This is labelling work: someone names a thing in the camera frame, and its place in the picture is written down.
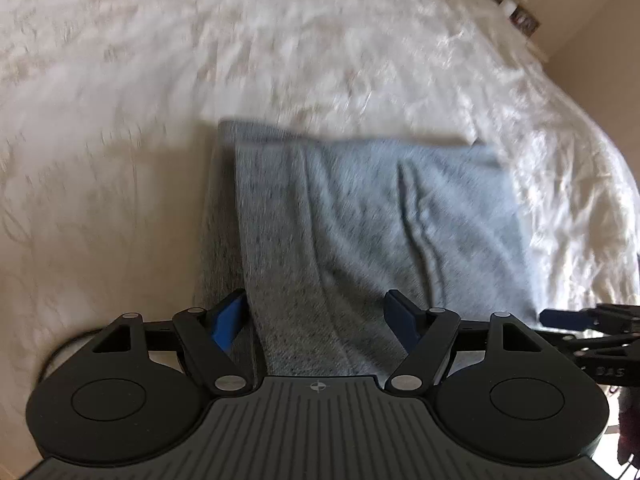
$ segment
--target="gray fabric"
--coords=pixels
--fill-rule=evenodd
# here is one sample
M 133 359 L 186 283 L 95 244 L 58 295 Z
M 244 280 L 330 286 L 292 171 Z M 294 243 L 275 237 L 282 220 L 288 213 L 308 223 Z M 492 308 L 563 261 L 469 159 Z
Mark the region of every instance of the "gray fabric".
M 536 321 L 507 174 L 487 146 L 314 142 L 222 123 L 236 145 L 244 282 L 271 374 L 377 374 L 405 354 L 390 288 L 463 319 Z M 246 142 L 250 129 L 252 141 Z

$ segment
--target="folded cloth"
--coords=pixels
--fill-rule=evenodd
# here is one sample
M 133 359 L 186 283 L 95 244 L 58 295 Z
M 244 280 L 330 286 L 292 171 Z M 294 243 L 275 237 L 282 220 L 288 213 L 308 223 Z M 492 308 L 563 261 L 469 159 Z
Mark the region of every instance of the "folded cloth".
M 518 207 L 489 147 L 220 128 L 236 146 L 244 285 L 271 374 L 386 378 L 405 356 L 383 319 L 390 288 L 463 319 L 536 322 Z

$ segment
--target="silver screw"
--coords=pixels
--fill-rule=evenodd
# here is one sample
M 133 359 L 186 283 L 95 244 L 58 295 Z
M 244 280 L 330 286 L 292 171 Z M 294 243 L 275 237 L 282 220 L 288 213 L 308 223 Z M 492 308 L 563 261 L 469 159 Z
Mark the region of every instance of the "silver screw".
M 396 390 L 410 392 L 420 388 L 420 386 L 422 386 L 422 381 L 415 375 L 398 375 L 391 379 L 391 385 Z
M 215 385 L 223 392 L 236 392 L 246 386 L 246 381 L 239 375 L 223 375 L 216 379 Z

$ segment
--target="bed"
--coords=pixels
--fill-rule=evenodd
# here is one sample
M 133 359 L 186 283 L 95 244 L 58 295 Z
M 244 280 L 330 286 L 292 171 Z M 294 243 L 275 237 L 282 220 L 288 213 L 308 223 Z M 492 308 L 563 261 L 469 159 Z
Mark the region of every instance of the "bed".
M 544 306 L 637 302 L 620 153 L 490 0 L 0 0 L 0 478 L 45 355 L 193 301 L 216 124 L 492 144 Z

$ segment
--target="bed sheet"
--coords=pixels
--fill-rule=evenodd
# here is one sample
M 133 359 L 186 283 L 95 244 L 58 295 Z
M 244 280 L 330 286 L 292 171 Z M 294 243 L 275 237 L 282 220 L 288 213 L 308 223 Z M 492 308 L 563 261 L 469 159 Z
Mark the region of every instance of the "bed sheet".
M 57 343 L 191 303 L 215 125 L 489 142 L 543 306 L 638 300 L 620 154 L 490 0 L 0 0 L 0 463 Z

